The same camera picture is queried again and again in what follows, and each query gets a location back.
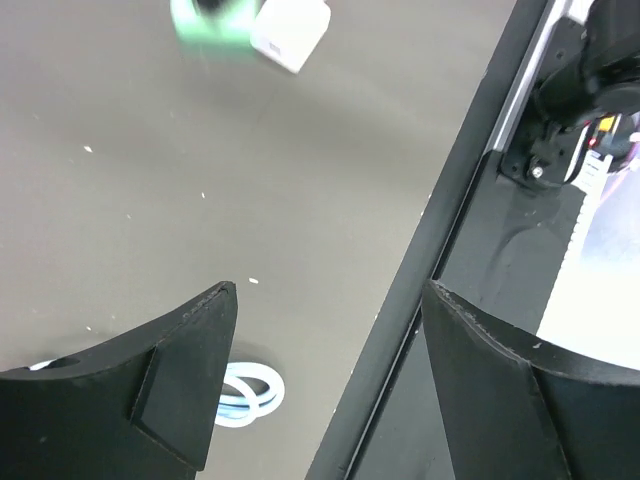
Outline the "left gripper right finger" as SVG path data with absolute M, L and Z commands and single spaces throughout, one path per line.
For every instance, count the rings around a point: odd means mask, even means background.
M 435 281 L 421 312 L 456 478 L 638 478 L 638 371 L 554 345 Z

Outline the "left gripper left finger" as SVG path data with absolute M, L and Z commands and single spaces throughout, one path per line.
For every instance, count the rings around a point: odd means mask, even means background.
M 154 320 L 1 375 L 5 479 L 192 479 L 206 465 L 238 312 L 220 282 Z

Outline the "light green plug adapter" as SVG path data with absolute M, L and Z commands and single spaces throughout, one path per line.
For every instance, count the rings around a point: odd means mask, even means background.
M 171 0 L 177 38 L 189 45 L 247 49 L 262 1 Z

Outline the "white 80W charger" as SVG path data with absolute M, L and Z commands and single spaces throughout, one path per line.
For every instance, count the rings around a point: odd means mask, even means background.
M 252 48 L 297 75 L 328 30 L 331 9 L 320 0 L 267 0 L 250 35 Z

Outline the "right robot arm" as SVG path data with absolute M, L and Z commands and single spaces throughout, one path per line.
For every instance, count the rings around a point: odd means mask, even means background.
M 534 89 L 541 118 L 562 128 L 639 111 L 639 2 L 598 0 L 580 53 Z

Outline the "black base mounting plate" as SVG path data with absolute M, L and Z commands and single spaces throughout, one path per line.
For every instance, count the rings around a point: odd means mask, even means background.
M 572 352 L 639 373 L 639 111 L 565 129 L 534 89 L 584 46 L 595 1 L 519 1 L 309 467 L 311 479 L 458 479 L 424 334 L 424 285 L 537 336 L 584 193 L 613 157 L 587 234 Z

